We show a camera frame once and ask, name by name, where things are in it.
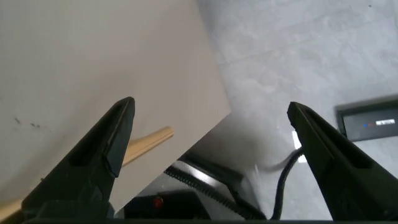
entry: gray floor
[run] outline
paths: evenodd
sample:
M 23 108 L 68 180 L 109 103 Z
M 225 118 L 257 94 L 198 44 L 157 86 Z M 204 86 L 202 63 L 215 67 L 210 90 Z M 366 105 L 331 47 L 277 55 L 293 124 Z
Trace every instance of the gray floor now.
M 336 126 L 336 105 L 398 93 L 398 1 L 198 4 L 232 113 L 192 150 L 244 173 L 271 216 L 278 164 L 294 150 L 286 115 L 290 101 L 308 105 Z M 397 145 L 398 138 L 358 143 L 395 176 Z M 156 191 L 157 181 L 148 189 Z M 289 175 L 282 218 L 331 218 L 308 164 L 296 164 Z

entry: black device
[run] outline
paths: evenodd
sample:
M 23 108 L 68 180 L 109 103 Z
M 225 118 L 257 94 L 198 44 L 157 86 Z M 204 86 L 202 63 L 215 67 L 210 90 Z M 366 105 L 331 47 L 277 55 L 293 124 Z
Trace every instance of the black device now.
M 351 141 L 398 136 L 398 100 L 362 102 L 336 110 L 340 133 Z
M 210 219 L 198 195 L 192 190 L 175 190 L 135 197 L 124 207 L 124 217 L 126 219 Z
M 309 107 L 291 102 L 287 114 L 302 143 L 299 151 L 305 154 L 335 222 L 398 221 L 398 181 L 393 175 Z M 188 220 L 178 222 L 111 218 L 113 209 L 108 200 L 114 178 L 118 176 L 121 168 L 133 117 L 132 98 L 117 102 L 25 198 L 22 203 L 24 223 L 188 222 Z M 221 181 L 224 182 L 229 180 L 223 175 L 236 173 L 221 166 L 196 161 L 193 157 L 185 160 L 196 166 L 203 165 L 209 168 L 202 170 L 212 170 L 210 175 L 221 176 Z M 229 202 L 217 195 L 211 186 L 203 184 L 189 174 L 174 167 L 169 167 L 165 172 L 205 192 L 244 217 L 262 222 L 285 223 L 276 220 L 280 214 L 273 215 L 271 220 L 267 220 L 263 213 L 238 196 L 233 184 L 230 184 L 229 188 L 236 201 Z M 195 222 L 208 223 L 211 220 L 195 220 Z M 314 223 L 314 221 L 289 221 L 292 222 Z

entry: white surface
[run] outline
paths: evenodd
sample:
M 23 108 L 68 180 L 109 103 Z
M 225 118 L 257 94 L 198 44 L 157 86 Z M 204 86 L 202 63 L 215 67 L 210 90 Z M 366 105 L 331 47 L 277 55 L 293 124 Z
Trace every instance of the white surface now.
M 132 136 L 175 136 L 126 166 L 118 210 L 229 113 L 193 1 L 0 2 L 0 197 L 21 197 L 115 103 Z
M 292 131 L 292 136 L 293 136 L 293 143 L 294 143 L 294 148 L 300 149 L 301 148 L 301 142 L 299 140 L 299 137 L 297 136 L 297 132 Z M 304 155 L 300 156 L 297 160 L 299 163 L 307 162 L 307 159 L 305 158 Z

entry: wooden dowel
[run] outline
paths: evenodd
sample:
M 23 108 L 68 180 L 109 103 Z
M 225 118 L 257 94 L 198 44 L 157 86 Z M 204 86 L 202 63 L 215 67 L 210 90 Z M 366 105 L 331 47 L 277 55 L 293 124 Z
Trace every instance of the wooden dowel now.
M 164 127 L 152 134 L 137 140 L 130 140 L 124 155 L 122 167 L 137 159 L 147 151 L 158 146 L 160 143 L 168 140 L 174 135 L 171 127 Z

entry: black wire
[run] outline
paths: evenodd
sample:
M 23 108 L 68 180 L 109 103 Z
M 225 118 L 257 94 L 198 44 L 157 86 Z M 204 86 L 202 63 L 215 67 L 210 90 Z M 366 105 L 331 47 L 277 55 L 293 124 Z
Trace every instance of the black wire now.
M 243 207 L 238 206 L 229 198 L 225 197 L 223 194 L 219 193 L 215 190 L 212 186 L 208 185 L 207 183 L 197 179 L 196 177 L 178 169 L 175 167 L 170 166 L 164 171 L 165 174 L 177 179 L 184 184 L 187 184 L 194 189 L 197 189 L 199 192 L 205 194 L 206 196 L 216 200 L 218 203 L 224 205 L 225 207 L 229 208 L 233 212 L 241 215 L 245 219 L 267 219 L 266 216 L 260 211 L 252 211 L 245 209 Z
M 297 149 L 293 154 L 292 157 L 287 162 L 285 168 L 282 170 L 278 180 L 278 186 L 276 188 L 276 195 L 275 195 L 275 205 L 274 205 L 274 213 L 272 214 L 271 220 L 280 220 L 280 216 L 282 215 L 282 207 L 284 202 L 284 189 L 286 178 L 292 169 L 293 165 L 296 163 L 297 159 L 302 156 L 304 153 L 303 149 Z
M 289 161 L 287 162 L 285 168 L 282 170 L 280 174 L 276 195 L 275 195 L 275 205 L 274 205 L 274 213 L 272 214 L 271 220 L 280 220 L 280 216 L 282 215 L 282 207 L 284 202 L 284 189 L 287 176 L 290 170 L 293 168 L 293 165 L 296 163 L 297 159 L 304 154 L 302 148 L 297 149 L 292 156 L 290 157 Z M 245 209 L 236 205 L 232 200 L 225 197 L 223 194 L 216 191 L 212 186 L 208 185 L 207 183 L 197 179 L 196 177 L 178 169 L 175 167 L 170 166 L 164 171 L 165 174 L 177 179 L 184 184 L 187 184 L 194 189 L 197 189 L 199 192 L 205 194 L 206 196 L 216 200 L 218 203 L 224 205 L 225 207 L 229 208 L 233 212 L 241 215 L 245 219 L 260 219 L 266 220 L 267 217 L 260 211 L 254 209 Z

